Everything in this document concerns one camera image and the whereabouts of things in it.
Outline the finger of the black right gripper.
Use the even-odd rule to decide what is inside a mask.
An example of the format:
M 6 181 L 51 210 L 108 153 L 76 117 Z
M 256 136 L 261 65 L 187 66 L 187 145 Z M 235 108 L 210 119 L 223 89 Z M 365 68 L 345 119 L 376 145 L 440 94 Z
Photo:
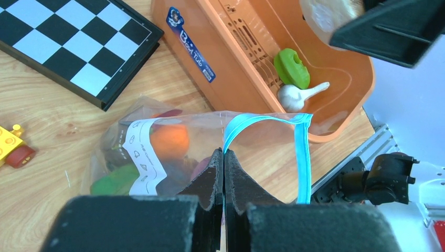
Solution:
M 365 12 L 329 45 L 413 68 L 444 34 L 444 0 L 364 1 Z

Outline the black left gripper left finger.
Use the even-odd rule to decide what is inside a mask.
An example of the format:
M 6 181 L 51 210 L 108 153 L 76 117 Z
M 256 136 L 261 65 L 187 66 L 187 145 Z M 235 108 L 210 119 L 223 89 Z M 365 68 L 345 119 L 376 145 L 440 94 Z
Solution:
M 224 155 L 174 196 L 77 196 L 56 216 L 42 251 L 216 251 Z

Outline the brown toy potato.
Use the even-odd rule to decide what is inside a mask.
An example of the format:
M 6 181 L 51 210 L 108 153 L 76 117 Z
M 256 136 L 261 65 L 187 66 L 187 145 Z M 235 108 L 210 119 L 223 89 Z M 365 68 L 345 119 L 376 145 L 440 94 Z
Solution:
M 365 13 L 360 0 L 300 0 L 299 4 L 306 23 L 326 45 L 336 30 Z

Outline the orange plastic basket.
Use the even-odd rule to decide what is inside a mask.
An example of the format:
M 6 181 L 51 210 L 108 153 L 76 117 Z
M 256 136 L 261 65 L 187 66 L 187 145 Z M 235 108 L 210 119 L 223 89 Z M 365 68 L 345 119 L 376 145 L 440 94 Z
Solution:
M 310 86 L 330 87 L 303 107 L 313 114 L 309 139 L 338 137 L 375 86 L 371 59 L 319 40 L 298 1 L 152 1 L 152 17 L 182 67 L 216 110 L 280 113 L 283 81 L 273 60 L 292 49 Z

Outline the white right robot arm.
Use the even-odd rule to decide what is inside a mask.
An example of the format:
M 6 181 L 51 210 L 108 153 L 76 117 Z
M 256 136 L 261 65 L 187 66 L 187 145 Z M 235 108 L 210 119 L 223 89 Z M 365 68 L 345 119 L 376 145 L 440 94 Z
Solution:
M 411 68 L 444 32 L 444 1 L 363 1 L 352 17 L 329 1 L 306 21 L 322 31 L 332 47 L 354 51 Z M 434 242 L 444 248 L 444 173 L 396 152 L 380 129 L 343 166 L 332 169 L 313 190 L 312 203 L 360 203 L 375 206 L 413 204 Z

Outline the clear zip top bag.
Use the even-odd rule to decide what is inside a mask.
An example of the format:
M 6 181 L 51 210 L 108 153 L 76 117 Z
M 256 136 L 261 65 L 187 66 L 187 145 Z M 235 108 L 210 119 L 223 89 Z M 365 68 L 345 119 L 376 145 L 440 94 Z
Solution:
M 190 176 L 201 160 L 221 149 L 223 155 L 233 151 L 244 171 L 263 187 L 266 176 L 280 172 L 278 182 L 290 190 L 289 196 L 281 197 L 282 201 L 310 202 L 310 113 L 198 113 L 180 109 L 181 115 L 152 118 L 172 109 L 179 108 L 148 97 L 138 98 L 99 138 L 80 192 L 90 194 L 93 182 L 121 166 L 134 164 L 140 176 L 129 195 L 172 196 L 191 182 Z M 190 144 L 184 158 L 161 161 L 157 157 L 150 143 L 153 123 L 187 127 Z

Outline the green toy pepper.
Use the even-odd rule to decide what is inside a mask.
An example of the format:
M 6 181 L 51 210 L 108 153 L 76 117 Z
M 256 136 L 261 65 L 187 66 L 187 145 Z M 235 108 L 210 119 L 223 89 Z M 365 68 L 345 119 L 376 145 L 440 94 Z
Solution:
M 129 195 L 140 176 L 134 164 L 127 164 L 96 180 L 90 186 L 91 195 Z

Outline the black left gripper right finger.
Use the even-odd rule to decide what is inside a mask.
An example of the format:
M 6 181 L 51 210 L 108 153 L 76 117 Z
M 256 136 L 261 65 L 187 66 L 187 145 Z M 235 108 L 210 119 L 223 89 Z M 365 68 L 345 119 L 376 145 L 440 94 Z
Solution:
M 224 156 L 228 251 L 400 251 L 384 215 L 363 204 L 286 204 Z

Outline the purple toy onion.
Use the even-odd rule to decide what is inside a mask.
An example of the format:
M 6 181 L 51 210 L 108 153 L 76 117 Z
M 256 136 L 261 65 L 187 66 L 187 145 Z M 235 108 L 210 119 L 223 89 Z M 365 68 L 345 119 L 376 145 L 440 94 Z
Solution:
M 190 176 L 190 181 L 195 179 L 208 166 L 210 160 L 211 160 L 211 156 L 206 157 L 196 165 L 196 167 L 194 168 L 194 170 Z

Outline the orange toy fruit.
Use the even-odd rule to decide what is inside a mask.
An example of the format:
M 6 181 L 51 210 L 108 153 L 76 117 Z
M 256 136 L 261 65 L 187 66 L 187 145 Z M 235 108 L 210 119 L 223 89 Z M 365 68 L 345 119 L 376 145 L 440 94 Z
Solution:
M 154 124 L 150 128 L 150 143 L 161 161 L 182 159 L 189 150 L 188 129 L 183 124 Z

